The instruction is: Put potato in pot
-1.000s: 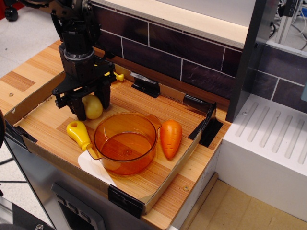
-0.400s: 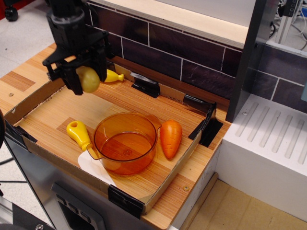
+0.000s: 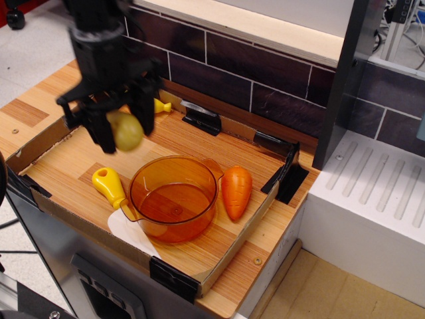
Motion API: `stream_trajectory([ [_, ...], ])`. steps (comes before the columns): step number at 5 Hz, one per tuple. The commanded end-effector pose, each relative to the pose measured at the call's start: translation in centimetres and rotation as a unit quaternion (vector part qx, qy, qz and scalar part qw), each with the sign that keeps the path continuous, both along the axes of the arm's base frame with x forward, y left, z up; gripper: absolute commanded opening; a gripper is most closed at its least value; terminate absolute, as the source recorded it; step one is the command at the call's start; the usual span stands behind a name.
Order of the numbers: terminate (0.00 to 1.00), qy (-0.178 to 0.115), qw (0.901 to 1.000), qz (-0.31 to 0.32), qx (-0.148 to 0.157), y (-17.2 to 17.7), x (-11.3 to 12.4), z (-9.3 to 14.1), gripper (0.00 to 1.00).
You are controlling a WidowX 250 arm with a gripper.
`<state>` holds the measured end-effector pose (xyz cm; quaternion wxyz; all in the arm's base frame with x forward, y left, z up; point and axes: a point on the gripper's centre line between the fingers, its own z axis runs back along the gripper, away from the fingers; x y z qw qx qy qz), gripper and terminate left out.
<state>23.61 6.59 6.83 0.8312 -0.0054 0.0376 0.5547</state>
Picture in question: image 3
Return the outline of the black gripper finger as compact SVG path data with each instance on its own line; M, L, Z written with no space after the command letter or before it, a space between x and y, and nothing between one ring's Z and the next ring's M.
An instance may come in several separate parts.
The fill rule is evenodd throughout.
M99 145L105 154L116 152L112 127L106 112L83 112L82 125L87 129L93 142Z
M155 127L156 93L156 87L148 80L136 78L131 83L131 113L139 120L146 136L149 136Z

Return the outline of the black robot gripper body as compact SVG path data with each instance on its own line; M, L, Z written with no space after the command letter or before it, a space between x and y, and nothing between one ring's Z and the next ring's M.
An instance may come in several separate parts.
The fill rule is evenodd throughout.
M69 128L82 125L83 112L109 112L127 104L131 111L131 83L150 81L162 86L156 58L135 60L124 43L124 19L132 1L65 1L73 24L70 40L81 81L57 99Z

